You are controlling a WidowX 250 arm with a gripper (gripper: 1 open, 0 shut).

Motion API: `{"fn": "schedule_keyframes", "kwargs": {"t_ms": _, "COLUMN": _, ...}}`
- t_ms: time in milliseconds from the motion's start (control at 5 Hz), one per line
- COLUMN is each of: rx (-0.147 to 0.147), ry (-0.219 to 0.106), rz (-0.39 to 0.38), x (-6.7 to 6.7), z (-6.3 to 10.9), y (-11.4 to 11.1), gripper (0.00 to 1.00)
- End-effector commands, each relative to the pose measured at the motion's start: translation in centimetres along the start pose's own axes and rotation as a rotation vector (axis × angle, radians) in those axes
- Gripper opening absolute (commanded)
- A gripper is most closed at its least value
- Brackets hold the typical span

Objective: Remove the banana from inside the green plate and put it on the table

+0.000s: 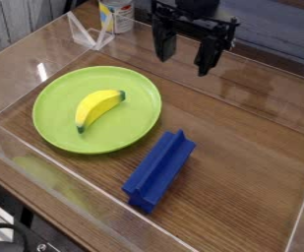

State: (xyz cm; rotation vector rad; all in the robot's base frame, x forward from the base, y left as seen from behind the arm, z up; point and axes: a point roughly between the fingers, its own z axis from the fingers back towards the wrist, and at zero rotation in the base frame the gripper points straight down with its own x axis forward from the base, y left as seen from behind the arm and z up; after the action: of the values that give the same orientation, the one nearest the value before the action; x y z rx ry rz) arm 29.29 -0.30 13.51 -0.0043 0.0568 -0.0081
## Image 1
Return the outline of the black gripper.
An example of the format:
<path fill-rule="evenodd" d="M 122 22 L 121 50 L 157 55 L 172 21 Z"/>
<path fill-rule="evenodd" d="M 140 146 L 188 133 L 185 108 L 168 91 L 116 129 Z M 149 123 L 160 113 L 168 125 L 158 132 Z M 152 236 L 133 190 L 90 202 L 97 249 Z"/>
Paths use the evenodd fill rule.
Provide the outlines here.
<path fill-rule="evenodd" d="M 223 53 L 216 36 L 232 42 L 240 26 L 239 19 L 221 10 L 220 3 L 221 0 L 152 0 L 154 49 L 163 62 L 176 54 L 177 32 L 207 35 L 193 60 L 200 77 L 216 67 Z"/>

